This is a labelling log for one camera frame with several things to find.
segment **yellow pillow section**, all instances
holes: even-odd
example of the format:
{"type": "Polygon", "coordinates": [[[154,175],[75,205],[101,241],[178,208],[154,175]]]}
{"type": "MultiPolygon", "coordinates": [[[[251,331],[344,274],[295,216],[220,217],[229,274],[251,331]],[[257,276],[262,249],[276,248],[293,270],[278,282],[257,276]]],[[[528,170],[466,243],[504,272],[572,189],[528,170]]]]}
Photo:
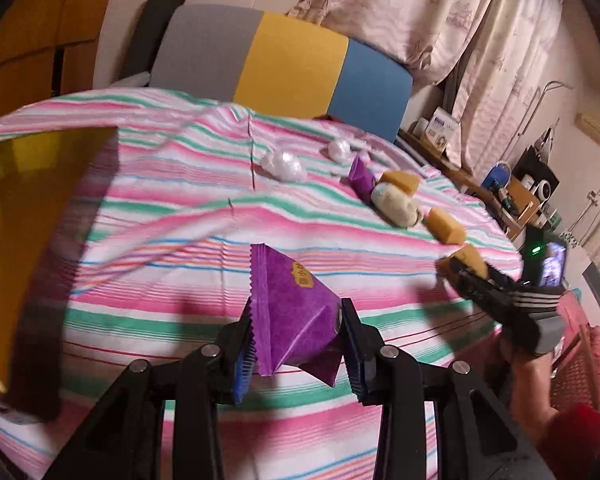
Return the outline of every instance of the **yellow pillow section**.
{"type": "Polygon", "coordinates": [[[311,119],[327,113],[347,53],[346,36],[265,12],[234,101],[261,114],[311,119]]]}

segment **blue pillow section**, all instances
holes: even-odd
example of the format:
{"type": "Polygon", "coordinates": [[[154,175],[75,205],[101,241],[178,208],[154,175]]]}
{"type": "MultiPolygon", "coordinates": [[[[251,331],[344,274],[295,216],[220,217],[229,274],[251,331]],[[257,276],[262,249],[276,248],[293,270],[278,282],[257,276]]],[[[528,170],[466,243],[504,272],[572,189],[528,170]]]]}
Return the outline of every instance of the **blue pillow section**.
{"type": "Polygon", "coordinates": [[[327,113],[394,142],[413,78],[400,64],[349,38],[327,113]]]}

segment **bed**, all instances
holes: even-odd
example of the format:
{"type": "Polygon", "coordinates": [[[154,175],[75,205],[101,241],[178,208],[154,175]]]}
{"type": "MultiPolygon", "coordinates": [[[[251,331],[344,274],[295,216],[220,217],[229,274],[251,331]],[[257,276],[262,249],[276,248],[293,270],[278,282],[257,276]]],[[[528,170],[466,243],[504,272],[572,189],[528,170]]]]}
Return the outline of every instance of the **bed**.
{"type": "MultiPolygon", "coordinates": [[[[324,154],[335,137],[365,142],[376,174],[419,172],[423,209],[443,207],[490,264],[520,273],[519,254],[481,202],[345,124],[264,116],[177,91],[107,89],[21,108],[0,119],[0,140],[78,127],[116,133],[75,188],[50,244],[60,267],[77,266],[64,312],[61,413],[46,424],[0,416],[0,449],[33,478],[125,365],[140,356],[154,364],[182,358],[240,316],[251,243],[299,260],[422,362],[447,364],[493,333],[494,322],[436,275],[435,261],[457,247],[441,245],[421,224],[394,228],[360,202],[344,179],[349,168],[324,154]],[[281,184],[260,170],[257,161],[273,146],[299,155],[307,181],[281,184]],[[96,215],[86,222],[85,204],[93,203],[96,215]]],[[[431,409],[427,416],[432,476],[431,409]]],[[[334,388],[291,367],[255,376],[244,402],[219,415],[226,477],[371,478],[379,422],[379,408],[356,402],[344,364],[334,388]]],[[[163,478],[171,477],[172,430],[167,406],[163,478]]]]}

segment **phone screen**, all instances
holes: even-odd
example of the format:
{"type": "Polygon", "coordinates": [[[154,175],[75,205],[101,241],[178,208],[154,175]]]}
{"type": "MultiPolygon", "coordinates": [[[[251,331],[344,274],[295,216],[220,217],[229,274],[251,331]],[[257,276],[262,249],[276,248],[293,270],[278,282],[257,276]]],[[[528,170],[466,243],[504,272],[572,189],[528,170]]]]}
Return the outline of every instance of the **phone screen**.
{"type": "Polygon", "coordinates": [[[539,286],[559,286],[562,281],[562,271],[567,249],[556,242],[549,242],[544,248],[542,260],[542,275],[539,286]]]}

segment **purple snack packet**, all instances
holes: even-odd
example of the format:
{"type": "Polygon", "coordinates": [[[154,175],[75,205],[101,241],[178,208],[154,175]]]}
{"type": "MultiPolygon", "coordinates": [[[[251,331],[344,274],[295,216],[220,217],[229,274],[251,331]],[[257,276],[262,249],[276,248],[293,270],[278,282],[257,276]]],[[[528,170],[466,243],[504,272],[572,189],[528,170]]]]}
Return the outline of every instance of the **purple snack packet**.
{"type": "Polygon", "coordinates": [[[258,373],[286,364],[329,386],[342,359],[340,298],[301,264],[265,244],[251,245],[251,322],[258,373]]]}
{"type": "Polygon", "coordinates": [[[374,190],[376,180],[362,162],[359,154],[356,154],[349,170],[349,183],[362,202],[371,205],[371,192],[374,190]]]}

